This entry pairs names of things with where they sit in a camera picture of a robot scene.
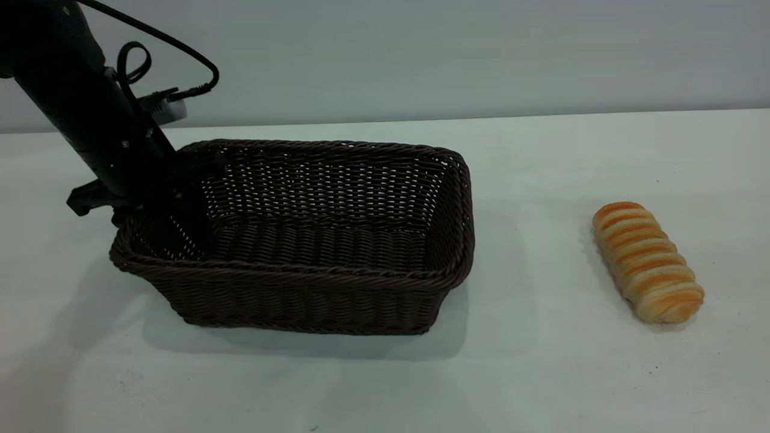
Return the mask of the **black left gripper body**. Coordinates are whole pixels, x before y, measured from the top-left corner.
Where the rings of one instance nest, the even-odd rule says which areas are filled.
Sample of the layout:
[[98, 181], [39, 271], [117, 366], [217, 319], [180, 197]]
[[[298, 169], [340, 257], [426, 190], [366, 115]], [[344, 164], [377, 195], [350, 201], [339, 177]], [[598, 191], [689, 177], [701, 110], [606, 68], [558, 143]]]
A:
[[156, 122], [130, 106], [63, 108], [60, 131], [96, 176], [67, 198], [68, 207], [79, 216], [100, 207], [121, 215], [192, 206], [195, 184], [226, 170], [219, 152], [174, 150]]

